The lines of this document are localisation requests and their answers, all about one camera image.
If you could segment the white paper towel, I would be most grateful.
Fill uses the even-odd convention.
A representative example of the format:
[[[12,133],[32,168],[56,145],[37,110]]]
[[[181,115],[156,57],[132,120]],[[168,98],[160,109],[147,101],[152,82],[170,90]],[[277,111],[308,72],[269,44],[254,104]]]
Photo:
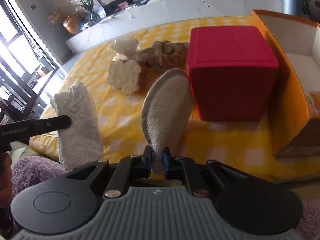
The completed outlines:
[[[66,115],[71,126],[58,131],[59,162],[66,171],[103,157],[95,103],[86,86],[79,82],[56,94],[50,104],[58,116]]]

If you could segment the round beige scrub pad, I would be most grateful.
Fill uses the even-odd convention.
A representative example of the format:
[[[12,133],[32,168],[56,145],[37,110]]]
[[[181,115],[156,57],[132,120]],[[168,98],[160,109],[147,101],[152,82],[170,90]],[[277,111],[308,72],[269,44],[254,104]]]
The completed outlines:
[[[176,152],[193,110],[188,75],[180,68],[162,74],[149,89],[141,114],[141,128],[151,146],[152,171],[163,172],[162,153]]]

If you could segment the beige knitted towel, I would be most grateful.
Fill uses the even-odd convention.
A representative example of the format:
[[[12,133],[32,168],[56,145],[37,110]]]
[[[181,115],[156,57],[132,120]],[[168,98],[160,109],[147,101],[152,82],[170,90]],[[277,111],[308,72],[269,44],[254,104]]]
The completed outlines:
[[[149,48],[138,50],[135,54],[135,60],[164,73],[172,68],[185,67],[188,48],[188,42],[155,41]]]

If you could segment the purple fleece sleeve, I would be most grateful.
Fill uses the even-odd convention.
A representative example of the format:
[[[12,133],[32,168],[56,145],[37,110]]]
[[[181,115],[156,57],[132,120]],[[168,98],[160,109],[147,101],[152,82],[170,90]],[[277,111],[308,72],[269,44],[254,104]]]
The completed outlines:
[[[21,191],[65,174],[64,167],[50,159],[27,156],[17,161],[12,170],[12,197]]]

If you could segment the yellow checkered tablecloth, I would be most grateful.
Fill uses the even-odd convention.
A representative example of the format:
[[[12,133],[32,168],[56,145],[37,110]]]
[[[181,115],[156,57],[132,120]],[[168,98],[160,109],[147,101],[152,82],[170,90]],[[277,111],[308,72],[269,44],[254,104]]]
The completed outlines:
[[[269,181],[319,177],[319,24],[255,10],[251,25],[214,17],[134,33],[189,45],[183,61],[151,68],[114,61],[110,42],[86,51],[41,115],[72,126],[32,137],[67,170],[153,148],[217,160]]]

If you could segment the copper round vase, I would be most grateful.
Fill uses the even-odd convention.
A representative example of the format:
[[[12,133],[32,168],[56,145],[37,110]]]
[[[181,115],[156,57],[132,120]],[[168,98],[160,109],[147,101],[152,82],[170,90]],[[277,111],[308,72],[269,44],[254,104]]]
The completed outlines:
[[[76,35],[80,33],[79,25],[81,22],[81,16],[79,14],[73,14],[68,16],[63,21],[63,27],[71,34]]]

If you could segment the red square box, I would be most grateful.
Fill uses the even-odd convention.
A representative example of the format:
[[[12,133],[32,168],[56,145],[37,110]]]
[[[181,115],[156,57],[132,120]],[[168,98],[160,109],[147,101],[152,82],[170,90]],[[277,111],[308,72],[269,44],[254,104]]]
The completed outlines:
[[[192,29],[186,65],[203,121],[259,121],[279,70],[252,25]]]

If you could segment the white fluffy plush item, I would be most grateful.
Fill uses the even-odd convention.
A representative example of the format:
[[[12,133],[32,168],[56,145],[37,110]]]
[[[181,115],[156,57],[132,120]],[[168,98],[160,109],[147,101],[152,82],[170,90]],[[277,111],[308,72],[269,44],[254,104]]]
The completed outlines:
[[[116,53],[114,61],[134,59],[139,41],[134,37],[124,36],[114,40],[110,48]]]

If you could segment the white marble tv console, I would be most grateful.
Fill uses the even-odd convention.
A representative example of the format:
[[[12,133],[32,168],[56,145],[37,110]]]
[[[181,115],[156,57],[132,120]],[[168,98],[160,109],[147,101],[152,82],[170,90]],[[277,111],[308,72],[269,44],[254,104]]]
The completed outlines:
[[[281,0],[162,0],[123,11],[66,41],[77,54],[140,29],[216,16],[247,16],[253,9],[281,11]]]

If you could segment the green potted plant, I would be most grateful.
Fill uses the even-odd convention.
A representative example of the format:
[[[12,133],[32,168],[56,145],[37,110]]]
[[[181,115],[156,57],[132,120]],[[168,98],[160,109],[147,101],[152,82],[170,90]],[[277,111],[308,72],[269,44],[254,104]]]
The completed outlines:
[[[94,11],[94,0],[80,0],[79,4],[74,5],[74,7],[81,7],[82,9],[85,9],[89,13],[90,19],[93,23],[97,24],[101,21],[99,14]]]

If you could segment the orange cardboard storage box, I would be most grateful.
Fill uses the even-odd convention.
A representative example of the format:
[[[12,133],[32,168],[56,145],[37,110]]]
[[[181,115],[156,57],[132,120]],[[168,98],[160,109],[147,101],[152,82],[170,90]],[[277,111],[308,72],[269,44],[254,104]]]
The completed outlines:
[[[319,23],[274,11],[253,10],[279,61],[268,105],[276,158],[319,155]]]

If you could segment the silver pedal trash can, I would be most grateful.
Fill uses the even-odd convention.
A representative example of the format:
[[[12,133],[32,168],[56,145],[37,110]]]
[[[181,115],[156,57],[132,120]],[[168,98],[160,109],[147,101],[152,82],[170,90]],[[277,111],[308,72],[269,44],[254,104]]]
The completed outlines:
[[[282,1],[282,13],[300,16],[302,13],[302,1],[301,0],[281,0]]]

